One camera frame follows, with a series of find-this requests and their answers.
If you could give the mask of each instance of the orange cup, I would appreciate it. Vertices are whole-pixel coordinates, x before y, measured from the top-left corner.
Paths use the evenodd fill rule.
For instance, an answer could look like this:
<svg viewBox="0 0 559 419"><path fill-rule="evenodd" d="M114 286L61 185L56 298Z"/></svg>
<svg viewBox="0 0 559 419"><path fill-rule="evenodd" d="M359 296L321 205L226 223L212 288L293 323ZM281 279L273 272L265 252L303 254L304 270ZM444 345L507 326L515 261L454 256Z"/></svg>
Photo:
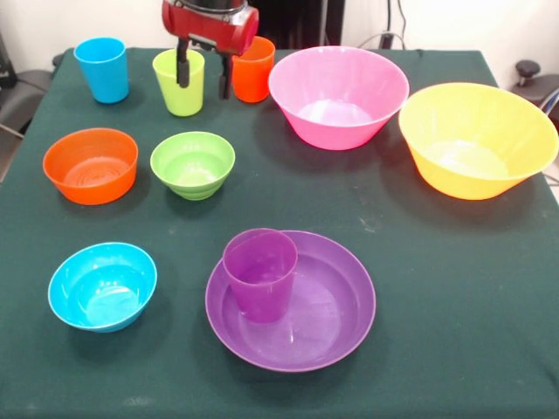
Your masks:
<svg viewBox="0 0 559 419"><path fill-rule="evenodd" d="M268 77L276 47L266 38L254 37L240 57L233 57L233 91L239 100L260 102L268 97Z"/></svg>
<svg viewBox="0 0 559 419"><path fill-rule="evenodd" d="M136 178L138 146L116 129L90 128L61 138L43 158L46 177L68 200L82 205L110 203Z"/></svg>

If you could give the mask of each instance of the cup rim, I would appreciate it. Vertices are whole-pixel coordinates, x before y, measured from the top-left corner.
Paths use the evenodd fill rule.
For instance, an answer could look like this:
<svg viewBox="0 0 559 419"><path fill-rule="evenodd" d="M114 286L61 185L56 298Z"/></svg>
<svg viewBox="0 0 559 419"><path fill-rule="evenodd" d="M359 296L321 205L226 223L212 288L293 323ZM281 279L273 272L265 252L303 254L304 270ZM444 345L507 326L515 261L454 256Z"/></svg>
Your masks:
<svg viewBox="0 0 559 419"><path fill-rule="evenodd" d="M157 55L155 55L154 59L151 61L151 66L154 69L155 74L163 76L163 77L168 77L168 78L175 78L176 74L172 73L172 72L164 72L164 71L160 71L157 68L155 68L155 62L157 59L159 59L161 56L166 55L166 54L170 54L172 52L175 52L176 49L175 48L169 48L168 50L165 51L161 51L159 52ZM199 58L202 59L201 61L201 65L199 67L195 67L194 69L190 68L190 76L196 75L199 72L202 72L204 70L204 66L205 66L205 62L206 59L204 58L204 55L202 55L200 52L189 48L187 50L187 57L189 53L193 53L194 55L198 56Z"/></svg>
<svg viewBox="0 0 559 419"><path fill-rule="evenodd" d="M249 284L245 281L241 281L240 279L238 279L235 275L233 275L229 269L227 268L227 263L225 262L225 252L227 251L227 248L229 247L229 245L237 238L240 237L244 234L246 234L249 231L255 231L255 230L266 230L266 232L269 233L277 233L281 236L283 236L284 238L287 239L287 241L293 246L293 248L295 249L295 260L293 262L293 266L291 267L291 269L289 269L289 271L282 276L281 278L276 279L273 282L266 282L265 284ZM252 237L249 238L248 241L251 241L256 237ZM297 245L295 244L295 242L292 240L292 238L290 238L285 232L281 231L281 230L276 230L276 229L272 229L272 228L268 228L268 227L262 227L262 228L255 228L255 229L249 229L249 230L244 230L241 231L240 233L238 233L237 235L235 235L234 237L231 238L231 240L229 240L229 242L227 242L227 244L224 247L224 251L222 253L222 257L221 257L221 262L222 265L224 266L225 272L227 273L227 277L232 279L235 283L237 284L242 284L245 286L248 286L250 288L262 288L262 287L266 287L266 286L270 286L270 285L275 285L278 284L280 281L284 280L286 277L288 277L289 275L291 275L293 273L293 271L295 270L295 267L297 267L297 263L299 262L299 251L297 250Z"/></svg>
<svg viewBox="0 0 559 419"><path fill-rule="evenodd" d="M121 52L109 59L102 59L102 60L90 60L90 59L83 59L79 56L78 53L78 49L80 47L85 46L88 43L92 43L92 42L96 42L96 41L101 41L101 40L111 40L111 41L115 41L117 44L120 45L121 47ZM115 61L116 59L122 57L122 55L126 52L126 46L124 44L124 42L121 39L118 38L113 38L113 37L97 37L97 38L89 38L86 39L85 41L80 42L74 49L73 49L73 56L80 62L80 63L86 63L86 64L104 64L104 63L110 63L111 61Z"/></svg>
<svg viewBox="0 0 559 419"><path fill-rule="evenodd" d="M255 36L254 39L258 39L260 41L264 41L265 44L267 44L268 46L272 47L272 51L267 54L265 57L262 58L256 58L256 59L246 59L246 58L242 58L242 55L233 55L232 59L233 62L239 62L239 63L261 63L264 61L267 61L268 59L270 59L270 57L273 57L276 53L276 45L268 38L264 38L264 37L259 37L259 36Z"/></svg>

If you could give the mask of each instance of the green cup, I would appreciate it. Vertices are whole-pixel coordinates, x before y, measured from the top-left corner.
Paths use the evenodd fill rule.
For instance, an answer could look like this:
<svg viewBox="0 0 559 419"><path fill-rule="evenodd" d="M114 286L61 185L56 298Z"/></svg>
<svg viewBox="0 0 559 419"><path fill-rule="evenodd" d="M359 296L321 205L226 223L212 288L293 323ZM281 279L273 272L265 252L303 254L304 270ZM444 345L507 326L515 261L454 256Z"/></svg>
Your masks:
<svg viewBox="0 0 559 419"><path fill-rule="evenodd" d="M152 63L165 106L175 116L191 116L202 109L204 102L204 56L189 49L187 58L190 84L186 88L176 83L176 49L161 52Z"/></svg>
<svg viewBox="0 0 559 419"><path fill-rule="evenodd" d="M219 135L173 135L155 147L151 169L173 192L191 201L206 199L223 185L235 164L235 150Z"/></svg>

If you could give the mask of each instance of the blue bowl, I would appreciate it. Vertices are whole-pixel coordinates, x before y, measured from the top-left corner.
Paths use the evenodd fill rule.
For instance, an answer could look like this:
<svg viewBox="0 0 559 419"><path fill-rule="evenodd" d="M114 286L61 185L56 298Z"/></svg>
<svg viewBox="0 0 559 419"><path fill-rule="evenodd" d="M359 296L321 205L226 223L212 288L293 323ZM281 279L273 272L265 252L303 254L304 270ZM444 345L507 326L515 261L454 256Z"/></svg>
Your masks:
<svg viewBox="0 0 559 419"><path fill-rule="evenodd" d="M96 244L74 253L54 272L49 305L67 325L115 332L138 318L156 284L157 268L148 253L132 244Z"/></svg>

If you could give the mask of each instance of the yellow bowl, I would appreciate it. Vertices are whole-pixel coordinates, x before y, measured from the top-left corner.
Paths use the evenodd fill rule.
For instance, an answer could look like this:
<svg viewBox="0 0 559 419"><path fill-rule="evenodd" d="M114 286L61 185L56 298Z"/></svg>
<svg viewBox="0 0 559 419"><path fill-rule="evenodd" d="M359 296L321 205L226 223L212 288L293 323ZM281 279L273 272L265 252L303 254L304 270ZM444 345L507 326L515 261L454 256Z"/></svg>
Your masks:
<svg viewBox="0 0 559 419"><path fill-rule="evenodd" d="M399 124L421 176L462 199L497 196L542 171L559 151L556 128L537 106L474 83L420 90Z"/></svg>

